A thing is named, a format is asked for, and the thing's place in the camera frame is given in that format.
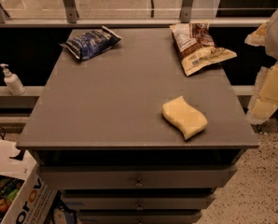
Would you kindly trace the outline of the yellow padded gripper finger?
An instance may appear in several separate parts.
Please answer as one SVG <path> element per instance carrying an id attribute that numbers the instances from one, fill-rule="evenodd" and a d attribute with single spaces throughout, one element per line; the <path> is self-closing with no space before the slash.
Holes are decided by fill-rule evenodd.
<path id="1" fill-rule="evenodd" d="M 244 43 L 254 47 L 264 46 L 267 26 L 266 22 L 262 23 L 252 34 L 246 37 Z"/>
<path id="2" fill-rule="evenodd" d="M 278 109 L 278 61 L 271 68 L 260 68 L 247 108 L 246 118 L 253 125 L 266 122 Z"/>

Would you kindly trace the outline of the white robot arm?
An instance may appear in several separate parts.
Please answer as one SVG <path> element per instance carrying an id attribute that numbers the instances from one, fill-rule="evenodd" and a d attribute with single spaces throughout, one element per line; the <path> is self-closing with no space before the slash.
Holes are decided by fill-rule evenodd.
<path id="1" fill-rule="evenodd" d="M 268 21 L 246 37 L 244 43 L 254 47 L 263 46 L 266 54 L 276 60 L 271 68 L 260 68 L 247 107 L 248 122 L 261 125 L 278 109 L 278 8 Z"/>

